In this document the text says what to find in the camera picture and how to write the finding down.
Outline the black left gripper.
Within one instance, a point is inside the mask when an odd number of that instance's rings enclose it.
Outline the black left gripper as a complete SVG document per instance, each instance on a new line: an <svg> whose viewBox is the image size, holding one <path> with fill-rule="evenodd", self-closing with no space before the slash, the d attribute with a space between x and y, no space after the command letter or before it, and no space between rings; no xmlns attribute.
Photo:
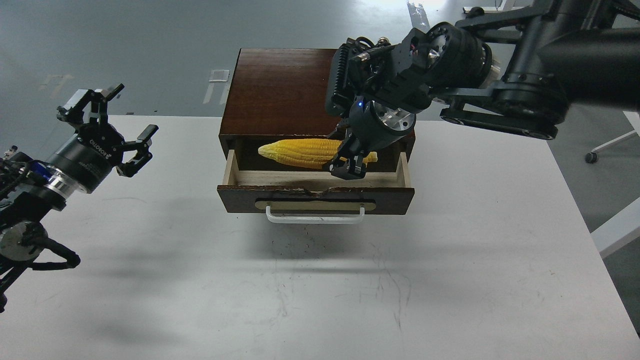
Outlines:
<svg viewBox="0 0 640 360"><path fill-rule="evenodd" d="M65 105L57 107L57 120L68 123L76 132L46 162L73 178L87 194L115 166L119 176L132 178L153 158L151 137L158 131L157 125L147 125L135 141L124 142L124 137L108 124L108 103L124 88L120 83L106 89L78 89ZM84 110L88 105L89 123L85 123ZM121 162L123 153L129 151L135 151L134 157Z"/></svg>

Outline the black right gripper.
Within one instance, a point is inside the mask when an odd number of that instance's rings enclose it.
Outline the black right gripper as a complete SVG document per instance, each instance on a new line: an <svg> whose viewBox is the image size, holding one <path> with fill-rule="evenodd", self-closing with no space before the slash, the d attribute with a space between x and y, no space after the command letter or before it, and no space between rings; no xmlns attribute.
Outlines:
<svg viewBox="0 0 640 360"><path fill-rule="evenodd" d="M360 180L366 176L364 157L409 135L417 115L375 100L356 100L350 109L341 113L341 119L348 134L341 151L325 162L322 170L343 180Z"/></svg>

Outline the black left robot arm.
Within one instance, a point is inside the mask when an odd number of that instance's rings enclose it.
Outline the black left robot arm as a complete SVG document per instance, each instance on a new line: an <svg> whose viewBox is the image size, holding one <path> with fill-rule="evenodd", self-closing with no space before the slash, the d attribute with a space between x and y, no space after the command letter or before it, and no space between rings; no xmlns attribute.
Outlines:
<svg viewBox="0 0 640 360"><path fill-rule="evenodd" d="M153 158L152 136L158 126L147 125L137 139L126 141L108 121L108 104L124 89L78 89L57 108L57 119L73 127L73 135L48 159L41 161L12 146L1 158L1 307L6 291L27 270L73 269L77 253L50 238L42 219L62 211L77 191L91 194L116 169L131 178Z"/></svg>

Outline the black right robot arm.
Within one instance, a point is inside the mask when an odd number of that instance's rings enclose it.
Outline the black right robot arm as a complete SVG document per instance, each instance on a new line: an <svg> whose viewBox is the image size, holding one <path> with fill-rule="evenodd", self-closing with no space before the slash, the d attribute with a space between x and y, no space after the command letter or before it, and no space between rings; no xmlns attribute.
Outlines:
<svg viewBox="0 0 640 360"><path fill-rule="evenodd" d="M341 119L321 168L364 178L365 157L407 136L432 102L457 125L549 141L573 104L639 109L639 18L629 0L535 0L457 23L413 28L403 41L347 39L334 54L326 111Z"/></svg>

